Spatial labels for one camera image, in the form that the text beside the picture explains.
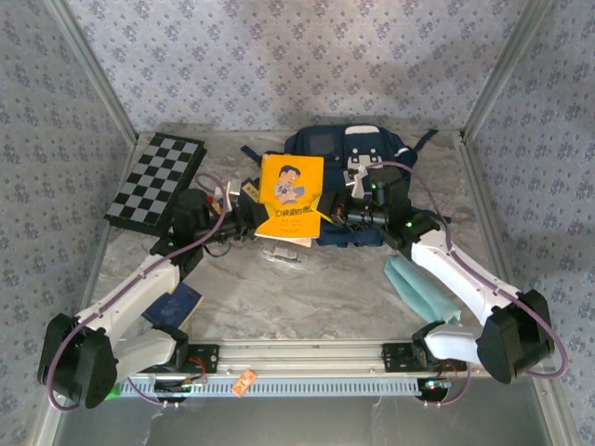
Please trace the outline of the clear plastic compass case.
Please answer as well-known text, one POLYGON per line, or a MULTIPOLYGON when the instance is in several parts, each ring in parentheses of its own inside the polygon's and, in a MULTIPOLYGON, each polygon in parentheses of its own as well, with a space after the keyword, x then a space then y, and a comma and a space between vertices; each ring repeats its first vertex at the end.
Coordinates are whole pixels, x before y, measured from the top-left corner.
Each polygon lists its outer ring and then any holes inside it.
POLYGON ((305 255, 279 245, 265 245, 261 248, 261 254, 266 260, 289 265, 304 265, 308 260, 305 255))

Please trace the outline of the aluminium table side rail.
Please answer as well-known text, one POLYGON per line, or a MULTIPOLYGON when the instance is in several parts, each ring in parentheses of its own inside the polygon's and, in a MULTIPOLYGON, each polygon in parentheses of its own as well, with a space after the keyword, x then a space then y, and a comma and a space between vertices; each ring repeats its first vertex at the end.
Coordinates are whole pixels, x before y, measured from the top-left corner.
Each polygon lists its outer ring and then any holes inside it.
POLYGON ((500 234, 500 227, 491 206, 489 190, 483 182, 482 171, 477 158, 465 144, 463 138, 457 137, 455 143, 462 160, 463 171, 469 185, 469 192, 474 203, 492 271, 505 282, 517 285, 500 234))

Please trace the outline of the aluminium frame post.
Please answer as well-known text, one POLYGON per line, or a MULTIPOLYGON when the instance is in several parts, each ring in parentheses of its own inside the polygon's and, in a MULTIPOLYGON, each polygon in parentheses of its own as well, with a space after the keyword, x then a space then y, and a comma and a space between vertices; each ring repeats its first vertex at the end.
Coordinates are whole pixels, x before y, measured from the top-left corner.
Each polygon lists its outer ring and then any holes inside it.
POLYGON ((465 143, 476 138, 524 51, 531 44, 540 24, 554 3, 555 0, 525 1, 521 14, 511 29, 495 66, 461 130, 461 138, 465 143))
POLYGON ((101 101, 112 117, 125 141, 134 147, 138 133, 128 118, 125 108, 115 94, 107 73, 101 67, 98 57, 88 43, 82 27, 64 0, 42 0, 49 13, 82 66, 89 82, 97 91, 101 101))

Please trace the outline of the yellow cartoon cover book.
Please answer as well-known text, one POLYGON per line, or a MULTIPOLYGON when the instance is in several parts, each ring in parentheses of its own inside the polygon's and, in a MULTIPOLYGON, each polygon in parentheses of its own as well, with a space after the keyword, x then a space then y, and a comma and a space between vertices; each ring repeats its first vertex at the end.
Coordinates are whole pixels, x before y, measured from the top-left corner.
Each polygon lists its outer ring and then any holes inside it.
POLYGON ((270 239, 317 239, 322 217, 317 205, 323 195, 324 159, 269 153, 261 162, 258 203, 264 217, 256 235, 270 239))

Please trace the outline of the navy blue backpack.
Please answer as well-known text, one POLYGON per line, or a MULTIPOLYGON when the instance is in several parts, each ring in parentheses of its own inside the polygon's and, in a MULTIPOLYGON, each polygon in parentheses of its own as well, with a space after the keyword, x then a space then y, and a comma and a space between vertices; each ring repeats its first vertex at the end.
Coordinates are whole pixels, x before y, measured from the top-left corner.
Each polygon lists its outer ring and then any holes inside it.
MULTIPOLYGON (((406 145, 396 134, 374 125, 315 125, 303 128, 284 144, 284 155, 321 156, 324 158, 323 192, 346 194, 347 175, 360 166, 381 162, 396 162, 403 178, 405 191, 409 191, 411 170, 417 162, 419 151, 437 132, 428 131, 416 144, 406 145)), ((385 242, 382 223, 370 218, 355 221, 355 206, 348 207, 350 214, 340 225, 324 222, 317 243, 321 246, 346 247, 380 246, 385 242)))

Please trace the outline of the orange paper tag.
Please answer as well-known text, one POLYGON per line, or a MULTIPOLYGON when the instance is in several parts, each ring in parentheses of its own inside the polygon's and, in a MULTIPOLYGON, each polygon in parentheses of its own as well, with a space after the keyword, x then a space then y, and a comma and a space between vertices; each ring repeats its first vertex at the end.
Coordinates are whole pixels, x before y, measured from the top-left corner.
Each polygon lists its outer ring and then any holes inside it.
POLYGON ((257 376, 253 371, 250 369, 245 369, 231 386, 232 394, 238 398, 241 398, 256 381, 256 379, 257 376))

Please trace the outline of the black and grey chessboard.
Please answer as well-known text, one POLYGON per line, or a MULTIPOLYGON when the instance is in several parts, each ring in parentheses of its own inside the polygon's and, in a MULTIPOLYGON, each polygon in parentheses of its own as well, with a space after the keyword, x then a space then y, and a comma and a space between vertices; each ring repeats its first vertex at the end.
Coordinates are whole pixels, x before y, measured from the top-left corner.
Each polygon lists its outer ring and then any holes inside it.
POLYGON ((202 140, 156 133, 116 194, 105 219, 113 227, 167 235, 173 206, 205 158, 202 140))

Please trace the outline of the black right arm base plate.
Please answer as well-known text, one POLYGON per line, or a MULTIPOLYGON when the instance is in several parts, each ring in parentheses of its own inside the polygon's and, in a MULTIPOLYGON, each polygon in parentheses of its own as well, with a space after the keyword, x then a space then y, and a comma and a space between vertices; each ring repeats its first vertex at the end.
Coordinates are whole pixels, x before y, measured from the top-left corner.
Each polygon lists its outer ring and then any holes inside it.
POLYGON ((429 360, 412 342, 389 342, 381 347, 381 358, 387 373, 465 372, 464 361, 429 360))

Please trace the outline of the grey metal panel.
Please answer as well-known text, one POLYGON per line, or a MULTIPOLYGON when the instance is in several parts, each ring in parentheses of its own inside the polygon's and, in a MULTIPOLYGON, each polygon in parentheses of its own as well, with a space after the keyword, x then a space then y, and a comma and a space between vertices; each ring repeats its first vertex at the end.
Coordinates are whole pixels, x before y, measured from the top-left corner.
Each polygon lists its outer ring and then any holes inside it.
POLYGON ((50 415, 35 446, 583 446, 553 389, 472 380, 447 406, 414 397, 118 398, 50 415))

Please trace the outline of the light blue fabric pouch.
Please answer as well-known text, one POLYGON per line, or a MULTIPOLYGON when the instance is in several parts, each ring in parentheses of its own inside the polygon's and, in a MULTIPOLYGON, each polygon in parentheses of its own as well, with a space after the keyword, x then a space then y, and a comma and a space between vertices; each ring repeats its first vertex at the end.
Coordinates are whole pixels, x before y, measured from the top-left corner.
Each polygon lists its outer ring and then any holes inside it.
POLYGON ((424 321, 461 323, 461 308, 421 267, 396 255, 387 258, 384 272, 397 295, 424 321))

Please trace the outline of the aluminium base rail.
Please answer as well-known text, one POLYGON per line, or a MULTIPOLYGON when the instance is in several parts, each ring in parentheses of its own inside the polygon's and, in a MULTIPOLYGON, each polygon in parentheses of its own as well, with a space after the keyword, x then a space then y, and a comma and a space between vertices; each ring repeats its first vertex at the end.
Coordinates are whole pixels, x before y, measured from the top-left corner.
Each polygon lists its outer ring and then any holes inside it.
MULTIPOLYGON (((227 342, 219 345, 218 371, 206 375, 239 375, 250 369, 263 376, 347 376, 364 374, 402 374, 422 376, 438 373, 387 373, 381 358, 385 343, 364 340, 227 342)), ((119 383, 136 374, 191 375, 176 371, 190 343, 176 342, 167 335, 150 333, 129 342, 121 342, 116 350, 75 348, 65 352, 59 366, 73 370, 84 378, 109 378, 119 383)), ((479 367, 469 360, 450 355, 446 360, 464 361, 468 370, 479 367)))

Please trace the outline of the dark blue gold-print notebook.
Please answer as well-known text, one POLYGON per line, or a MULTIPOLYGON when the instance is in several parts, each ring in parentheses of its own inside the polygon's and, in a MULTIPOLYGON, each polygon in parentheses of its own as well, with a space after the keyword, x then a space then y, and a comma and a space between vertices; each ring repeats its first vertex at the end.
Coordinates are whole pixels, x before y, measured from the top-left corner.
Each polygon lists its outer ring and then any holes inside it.
POLYGON ((171 293, 158 297, 143 313, 152 325, 168 325, 179 329, 202 302, 203 296, 184 282, 171 293))

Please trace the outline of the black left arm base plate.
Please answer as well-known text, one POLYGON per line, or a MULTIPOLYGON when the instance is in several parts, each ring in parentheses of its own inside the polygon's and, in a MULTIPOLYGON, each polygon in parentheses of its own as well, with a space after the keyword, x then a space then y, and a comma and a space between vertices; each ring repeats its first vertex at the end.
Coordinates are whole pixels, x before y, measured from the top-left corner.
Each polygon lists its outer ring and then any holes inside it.
POLYGON ((214 374, 218 371, 218 344, 189 344, 176 371, 185 374, 214 374))

